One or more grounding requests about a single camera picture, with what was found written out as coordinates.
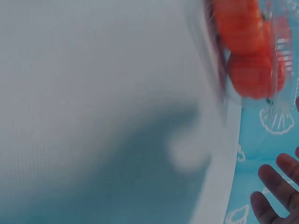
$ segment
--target clear plastic clamshell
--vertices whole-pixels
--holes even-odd
[[[206,0],[206,22],[217,35],[226,97],[260,107],[268,119],[295,105],[299,85],[299,5],[293,0]]]

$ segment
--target white shell drawing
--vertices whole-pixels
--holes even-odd
[[[237,155],[237,161],[244,162],[246,160],[245,153],[242,151],[242,148],[240,145],[238,145],[238,155]]]
[[[238,213],[241,214],[244,213],[244,215],[241,218],[234,220],[234,216],[236,216]],[[243,207],[239,209],[235,209],[230,213],[228,213],[225,217],[225,223],[226,224],[246,224],[248,214],[249,214],[249,205],[246,204]]]
[[[294,118],[290,113],[277,113],[272,122],[268,122],[268,115],[264,109],[259,115],[263,127],[273,135],[285,134],[295,126]]]
[[[263,193],[263,195],[266,195],[266,194],[270,193],[270,191],[268,190],[268,188],[265,187],[265,188],[263,189],[263,192],[262,192],[262,193]]]

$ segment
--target blue patterned fabric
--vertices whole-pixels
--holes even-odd
[[[237,165],[225,224],[258,223],[249,199],[254,191],[263,192],[279,215],[288,215],[286,209],[258,179],[257,171],[263,164],[272,165],[283,178],[298,189],[275,164],[276,156],[280,153],[295,156],[294,151],[299,146],[298,124],[299,113],[296,109],[290,113],[277,114],[271,123],[267,122],[264,110],[243,109]]]

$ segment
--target white surface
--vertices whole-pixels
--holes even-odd
[[[192,4],[1,1],[1,217],[29,217],[30,208],[39,207],[42,200],[55,205],[61,198],[74,197],[123,149],[131,133],[163,113],[196,105],[198,122],[187,131],[194,138],[185,134],[175,142],[170,137],[168,155],[177,172],[185,174],[212,155],[190,220],[222,222],[241,109],[231,105],[228,126],[221,125],[204,76],[208,66],[200,61],[186,25],[184,8]],[[81,220],[100,220],[100,211],[101,207],[86,211]],[[46,213],[58,218],[55,223],[71,220],[58,211]]]

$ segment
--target finger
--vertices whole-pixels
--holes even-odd
[[[297,156],[297,158],[299,158],[299,147],[296,148],[295,155]]]
[[[299,112],[299,97],[296,99],[296,107],[297,107],[297,111]]]
[[[283,220],[261,192],[254,192],[250,196],[250,202],[253,213],[260,224],[279,224]]]
[[[280,154],[276,158],[278,167],[291,178],[296,184],[299,184],[299,162],[288,154]]]
[[[293,211],[299,204],[299,193],[288,184],[271,166],[262,165],[258,176],[266,188],[288,210]]]

